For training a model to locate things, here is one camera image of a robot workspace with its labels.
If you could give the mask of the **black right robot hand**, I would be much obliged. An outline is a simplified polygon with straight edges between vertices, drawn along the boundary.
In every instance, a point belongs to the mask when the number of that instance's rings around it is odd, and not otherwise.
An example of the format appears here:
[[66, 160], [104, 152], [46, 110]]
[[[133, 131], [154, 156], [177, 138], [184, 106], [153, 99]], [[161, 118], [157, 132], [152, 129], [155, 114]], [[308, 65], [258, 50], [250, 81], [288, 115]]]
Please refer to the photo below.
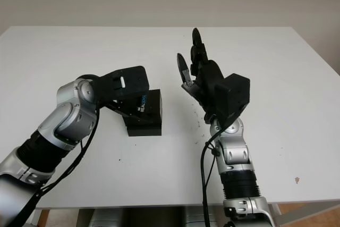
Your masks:
[[190, 56], [191, 64], [187, 66], [182, 54], [177, 54], [177, 66], [183, 82], [182, 88], [203, 108], [205, 123], [211, 124], [217, 117], [215, 85], [224, 77], [217, 63], [208, 58], [198, 28], [192, 31]]

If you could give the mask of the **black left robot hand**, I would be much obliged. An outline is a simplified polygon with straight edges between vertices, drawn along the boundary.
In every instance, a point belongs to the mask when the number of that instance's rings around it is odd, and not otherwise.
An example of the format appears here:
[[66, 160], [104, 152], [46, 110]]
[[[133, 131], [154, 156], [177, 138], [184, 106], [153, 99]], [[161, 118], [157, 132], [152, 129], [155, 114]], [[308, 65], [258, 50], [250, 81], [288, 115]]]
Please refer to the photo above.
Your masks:
[[120, 114], [129, 122], [136, 121], [141, 123], [153, 123], [152, 116], [146, 113], [147, 95], [142, 95], [134, 98], [114, 100], [106, 103], [104, 107]]

